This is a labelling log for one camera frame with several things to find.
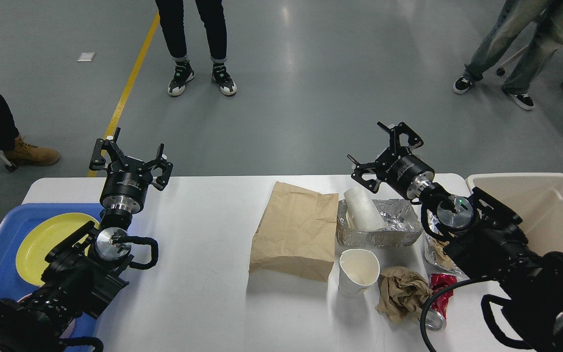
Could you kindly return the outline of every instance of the white table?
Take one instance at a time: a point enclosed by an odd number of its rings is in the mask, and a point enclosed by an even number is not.
[[[130,285],[98,323],[107,352],[426,351],[418,321],[395,324],[375,310],[377,286],[364,298],[340,296],[337,262],[328,283],[269,270],[248,274],[252,237],[275,181],[341,196],[357,185],[348,175],[208,176],[172,177],[163,192],[150,187],[129,233],[155,238],[159,262],[121,276]],[[435,181],[451,193],[470,193],[458,175],[439,174]],[[94,203],[103,182],[42,178],[23,202]],[[382,183],[375,198],[400,197]],[[410,247],[373,251],[382,268],[403,265],[425,275],[434,269],[424,264],[422,248],[420,238]],[[341,251],[337,246],[337,256]],[[133,253],[138,262],[148,260],[146,246]],[[505,296],[496,283],[455,291],[447,328],[429,333],[438,351],[512,351],[483,322],[479,302],[485,293]],[[496,315],[502,320],[498,310]]]

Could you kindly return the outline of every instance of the black sneaker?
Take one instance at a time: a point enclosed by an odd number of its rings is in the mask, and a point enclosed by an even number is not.
[[[503,91],[503,93],[510,96],[512,98],[512,100],[514,100],[514,102],[516,102],[516,105],[518,105],[519,107],[521,107],[521,108],[523,108],[527,111],[531,111],[531,110],[534,109],[534,107],[536,107],[536,105],[534,105],[534,100],[527,93],[525,93],[525,94],[509,94],[505,91]]]
[[[236,94],[238,87],[223,64],[215,64],[212,67],[212,80],[218,83],[218,90],[226,96]]]
[[[184,93],[186,82],[191,81],[194,77],[195,72],[190,67],[188,60],[175,63],[175,74],[168,85],[168,94],[170,96],[179,96],[181,93]]]
[[[453,91],[456,94],[464,94],[466,93],[470,87],[472,87],[473,83],[466,78],[460,77],[458,78],[455,83],[453,83]]]

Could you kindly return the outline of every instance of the sneaker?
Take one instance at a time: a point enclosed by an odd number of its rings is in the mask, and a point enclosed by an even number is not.
[[[170,96],[179,96],[184,93],[186,89],[186,82],[192,81],[195,77],[195,72],[193,68],[190,67],[190,62],[186,60],[185,62],[175,63],[175,74],[173,79],[168,85],[168,94]]]
[[[21,136],[14,138],[14,149],[4,150],[4,155],[17,165],[49,166],[60,160],[60,153],[56,150],[27,144]]]
[[[455,83],[453,83],[453,91],[456,94],[464,94],[466,93],[470,87],[472,87],[473,83],[466,78],[460,77],[458,78]]]
[[[215,64],[212,67],[212,80],[218,83],[218,90],[226,96],[236,94],[238,87],[227,73],[227,67],[224,64]]]
[[[516,102],[516,104],[519,107],[521,107],[521,108],[523,108],[527,111],[531,111],[531,110],[534,109],[534,107],[536,107],[536,105],[534,105],[534,100],[532,100],[532,98],[527,93],[525,93],[525,94],[509,94],[505,91],[503,91],[503,93],[510,96],[512,98],[512,100],[514,100],[514,102]]]

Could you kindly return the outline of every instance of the white cup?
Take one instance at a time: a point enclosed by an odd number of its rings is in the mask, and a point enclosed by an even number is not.
[[[358,298],[379,277],[379,260],[366,249],[347,249],[340,254],[338,290],[346,298]]]
[[[375,203],[368,196],[368,190],[356,186],[345,193],[346,213],[352,229],[360,231],[375,231],[386,227],[386,222],[379,214]]]

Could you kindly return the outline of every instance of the yellow plate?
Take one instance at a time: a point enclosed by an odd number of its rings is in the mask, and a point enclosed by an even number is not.
[[[54,216],[34,227],[25,237],[16,252],[16,270],[28,283],[42,286],[43,271],[47,269],[45,256],[63,239],[92,220],[95,227],[99,223],[88,214],[66,213]]]

